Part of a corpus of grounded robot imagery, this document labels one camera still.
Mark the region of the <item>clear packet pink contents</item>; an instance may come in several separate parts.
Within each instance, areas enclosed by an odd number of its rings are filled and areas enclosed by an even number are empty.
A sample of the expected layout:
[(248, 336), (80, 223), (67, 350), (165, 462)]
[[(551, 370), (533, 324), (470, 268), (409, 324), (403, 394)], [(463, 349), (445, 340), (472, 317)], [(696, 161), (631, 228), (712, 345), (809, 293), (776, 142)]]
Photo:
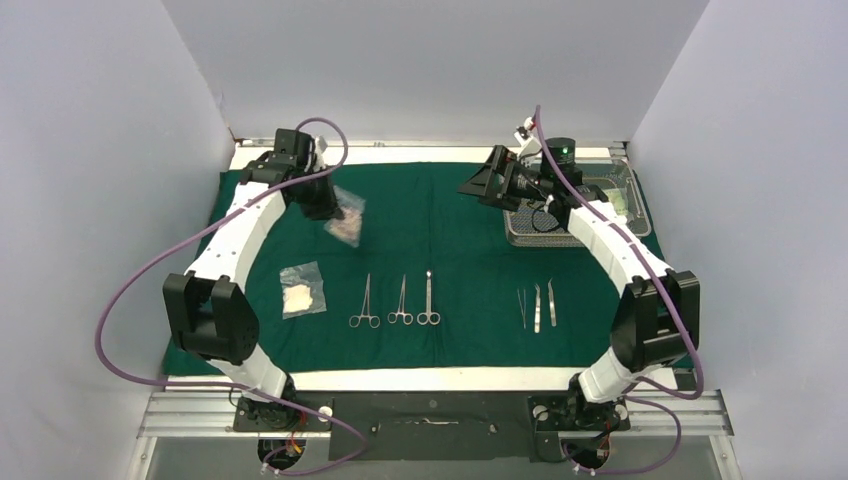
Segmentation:
[(324, 224), (324, 230), (335, 239), (358, 248), (363, 228), (366, 200), (348, 190), (335, 186), (334, 193), (341, 212)]

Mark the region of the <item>steel forceps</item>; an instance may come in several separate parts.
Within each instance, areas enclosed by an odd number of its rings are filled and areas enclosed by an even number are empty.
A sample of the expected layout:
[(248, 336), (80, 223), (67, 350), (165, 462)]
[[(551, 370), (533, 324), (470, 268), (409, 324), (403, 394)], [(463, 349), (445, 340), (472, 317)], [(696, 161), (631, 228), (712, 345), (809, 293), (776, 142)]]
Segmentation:
[(358, 328), (362, 324), (367, 324), (372, 329), (377, 329), (381, 325), (379, 316), (371, 312), (371, 274), (368, 273), (363, 289), (363, 299), (361, 309), (358, 314), (351, 315), (348, 320), (350, 328)]

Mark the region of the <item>thin steel tweezers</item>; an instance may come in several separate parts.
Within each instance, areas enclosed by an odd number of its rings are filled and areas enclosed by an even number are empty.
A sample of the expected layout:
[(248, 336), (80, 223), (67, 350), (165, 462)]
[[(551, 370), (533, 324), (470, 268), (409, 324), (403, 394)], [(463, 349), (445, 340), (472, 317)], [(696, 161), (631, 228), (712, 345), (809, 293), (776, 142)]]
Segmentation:
[(527, 328), (527, 296), (526, 290), (523, 288), (519, 288), (517, 290), (517, 299), (519, 302), (520, 315), (522, 319), (522, 328)]

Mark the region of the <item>steel haemostat clamp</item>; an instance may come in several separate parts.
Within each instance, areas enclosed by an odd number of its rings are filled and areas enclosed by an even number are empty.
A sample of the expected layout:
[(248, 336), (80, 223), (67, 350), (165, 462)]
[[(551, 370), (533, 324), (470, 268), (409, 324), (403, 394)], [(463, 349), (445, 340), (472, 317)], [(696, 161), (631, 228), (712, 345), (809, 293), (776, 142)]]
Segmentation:
[(413, 323), (413, 315), (406, 309), (406, 286), (407, 276), (403, 275), (399, 290), (398, 303), (394, 311), (387, 314), (387, 321), (390, 324), (401, 322), (403, 325), (409, 326)]

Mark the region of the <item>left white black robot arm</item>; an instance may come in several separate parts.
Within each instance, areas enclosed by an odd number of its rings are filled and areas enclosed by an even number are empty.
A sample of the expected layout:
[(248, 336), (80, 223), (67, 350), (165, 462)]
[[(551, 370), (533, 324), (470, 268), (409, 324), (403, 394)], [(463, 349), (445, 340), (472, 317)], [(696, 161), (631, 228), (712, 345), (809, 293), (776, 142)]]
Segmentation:
[(326, 143), (320, 136), (280, 128), (271, 150), (240, 173), (227, 213), (202, 253), (182, 274), (169, 275), (163, 297), (176, 347), (238, 384), (240, 408), (274, 430), (303, 418), (290, 374), (259, 344), (260, 322), (246, 284), (271, 228), (291, 204), (313, 220), (339, 218), (331, 179), (324, 175)]

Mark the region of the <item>dark green surgical cloth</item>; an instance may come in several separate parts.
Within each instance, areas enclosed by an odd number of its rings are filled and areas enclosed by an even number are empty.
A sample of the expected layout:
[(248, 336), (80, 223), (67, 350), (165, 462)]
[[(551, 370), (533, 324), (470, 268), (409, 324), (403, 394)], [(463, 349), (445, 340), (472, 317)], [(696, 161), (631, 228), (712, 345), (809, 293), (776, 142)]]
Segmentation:
[[(609, 345), (619, 302), (605, 272), (583, 248), (520, 248), (500, 210), (461, 195), (475, 171), (465, 163), (349, 165), (334, 183), (366, 200), (358, 248), (306, 219), (298, 207), (271, 228), (250, 270), (246, 296), (260, 322), (260, 344), (290, 372), (415, 367), (586, 367)], [(327, 311), (282, 318), (283, 268), (317, 261)], [(433, 274), (438, 325), (419, 325), (426, 272)], [(377, 329), (350, 328), (367, 274)], [(403, 275), (414, 321), (390, 324)], [(549, 318), (553, 279), (557, 326)], [(534, 285), (541, 330), (533, 332)], [(527, 296), (522, 328), (517, 290)]]

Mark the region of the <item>metal wire mesh tray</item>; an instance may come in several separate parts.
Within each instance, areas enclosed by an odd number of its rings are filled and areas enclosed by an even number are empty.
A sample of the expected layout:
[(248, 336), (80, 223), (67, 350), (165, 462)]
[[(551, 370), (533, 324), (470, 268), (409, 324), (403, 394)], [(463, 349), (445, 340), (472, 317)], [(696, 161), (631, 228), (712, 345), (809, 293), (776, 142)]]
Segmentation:
[[(578, 158), (577, 167), (584, 173), (584, 183), (605, 189), (621, 189), (626, 192), (629, 207), (628, 228), (640, 238), (652, 232), (651, 220), (637, 176), (627, 162), (603, 158)], [(507, 241), (516, 247), (565, 248), (581, 247), (582, 244), (563, 229), (547, 232), (556, 225), (556, 220), (536, 211), (537, 204), (522, 200), (516, 212), (504, 211), (503, 223)]]

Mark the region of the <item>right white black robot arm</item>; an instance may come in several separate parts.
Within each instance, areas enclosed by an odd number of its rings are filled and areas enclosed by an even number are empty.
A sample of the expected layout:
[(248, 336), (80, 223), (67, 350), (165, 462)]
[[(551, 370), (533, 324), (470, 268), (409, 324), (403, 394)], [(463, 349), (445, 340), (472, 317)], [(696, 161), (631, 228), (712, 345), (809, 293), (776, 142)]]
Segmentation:
[(619, 294), (608, 349), (569, 382), (567, 419), (579, 428), (613, 422), (616, 406), (651, 372), (694, 358), (698, 348), (700, 283), (654, 255), (628, 228), (608, 195), (587, 184), (564, 148), (545, 147), (538, 169), (495, 146), (458, 191), (479, 203), (515, 212), (525, 200), (541, 204), (577, 239)]

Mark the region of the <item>clear gauze packet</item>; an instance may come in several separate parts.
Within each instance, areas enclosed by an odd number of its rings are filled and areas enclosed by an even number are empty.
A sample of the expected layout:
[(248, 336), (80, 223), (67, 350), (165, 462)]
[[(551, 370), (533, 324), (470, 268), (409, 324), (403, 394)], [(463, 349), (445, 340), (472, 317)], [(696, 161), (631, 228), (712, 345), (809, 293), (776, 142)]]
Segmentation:
[(324, 280), (317, 261), (283, 268), (279, 280), (284, 320), (327, 311)]

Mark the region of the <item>steel surgical scissors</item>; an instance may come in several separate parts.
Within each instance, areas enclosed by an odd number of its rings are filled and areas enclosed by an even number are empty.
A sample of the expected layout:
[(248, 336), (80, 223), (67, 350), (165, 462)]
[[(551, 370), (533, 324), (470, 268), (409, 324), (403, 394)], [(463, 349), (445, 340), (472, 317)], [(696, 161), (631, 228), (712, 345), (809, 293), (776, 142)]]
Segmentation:
[(433, 305), (433, 274), (431, 270), (426, 272), (425, 283), (425, 307), (422, 312), (416, 316), (416, 322), (419, 325), (438, 325), (441, 323), (441, 314), (434, 309)]

